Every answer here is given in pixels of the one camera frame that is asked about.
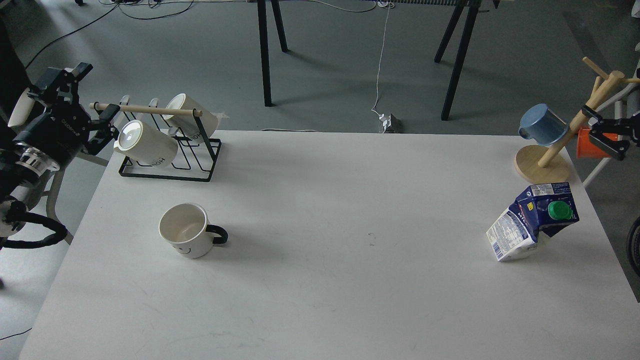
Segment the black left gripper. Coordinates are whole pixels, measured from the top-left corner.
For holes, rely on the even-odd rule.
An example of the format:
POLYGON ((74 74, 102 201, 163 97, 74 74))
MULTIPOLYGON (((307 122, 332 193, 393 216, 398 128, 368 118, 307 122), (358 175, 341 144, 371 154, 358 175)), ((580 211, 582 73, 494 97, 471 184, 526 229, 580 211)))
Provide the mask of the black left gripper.
POLYGON ((45 111, 18 133, 14 143, 23 143, 48 156, 58 169, 69 166, 82 149, 87 155, 98 155, 110 141, 118 139, 119 130, 112 120, 121 107, 108 104, 96 110, 98 119, 92 120, 80 104, 78 87, 92 69, 90 63, 74 68, 49 68, 30 87, 28 96, 40 102, 45 111), (89 133, 96 132, 89 139, 89 133))

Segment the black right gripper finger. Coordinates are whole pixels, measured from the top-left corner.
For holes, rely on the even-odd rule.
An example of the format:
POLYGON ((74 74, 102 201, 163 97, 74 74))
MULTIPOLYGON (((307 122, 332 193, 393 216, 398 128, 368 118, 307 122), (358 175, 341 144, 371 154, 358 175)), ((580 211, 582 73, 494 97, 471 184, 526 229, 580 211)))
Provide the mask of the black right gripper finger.
POLYGON ((626 152, 629 150, 631 142, 634 142, 636 146, 640 146, 639 111, 634 112, 630 118, 618 120, 603 118, 601 114, 587 105, 581 107, 581 112, 588 119, 595 119, 595 124, 590 126, 590 142, 617 161, 622 161, 626 157, 626 152), (612 140, 606 137, 608 133, 629 137, 629 140, 612 140))

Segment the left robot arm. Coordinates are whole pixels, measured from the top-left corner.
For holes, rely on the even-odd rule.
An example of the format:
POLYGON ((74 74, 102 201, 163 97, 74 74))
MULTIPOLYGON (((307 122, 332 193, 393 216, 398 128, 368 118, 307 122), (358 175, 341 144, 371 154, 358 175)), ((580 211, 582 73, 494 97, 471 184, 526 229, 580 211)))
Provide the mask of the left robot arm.
POLYGON ((41 196, 52 201, 59 191, 52 175, 62 176, 76 157, 98 164, 105 146, 118 137, 112 120, 118 105, 108 105, 92 119, 80 103, 79 82, 90 63, 75 68, 48 68, 19 97, 1 128, 1 246, 38 249, 66 240, 69 231, 48 213, 32 212, 41 196))

